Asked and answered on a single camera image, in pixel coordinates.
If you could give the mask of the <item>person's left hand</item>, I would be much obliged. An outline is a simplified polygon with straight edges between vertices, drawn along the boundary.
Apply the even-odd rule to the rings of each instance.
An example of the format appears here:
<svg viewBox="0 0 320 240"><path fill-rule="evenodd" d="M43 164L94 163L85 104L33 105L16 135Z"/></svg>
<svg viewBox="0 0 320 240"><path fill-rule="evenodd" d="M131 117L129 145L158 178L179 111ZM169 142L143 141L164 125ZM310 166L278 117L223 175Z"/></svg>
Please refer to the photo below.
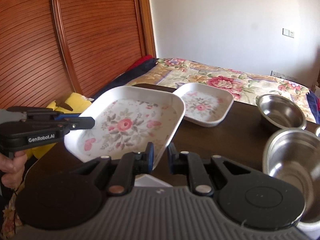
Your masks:
<svg viewBox="0 0 320 240"><path fill-rule="evenodd" d="M27 159L25 151L15 152L13 159L1 154L1 171L3 172L1 182L5 187L10 189L19 187Z"/></svg>

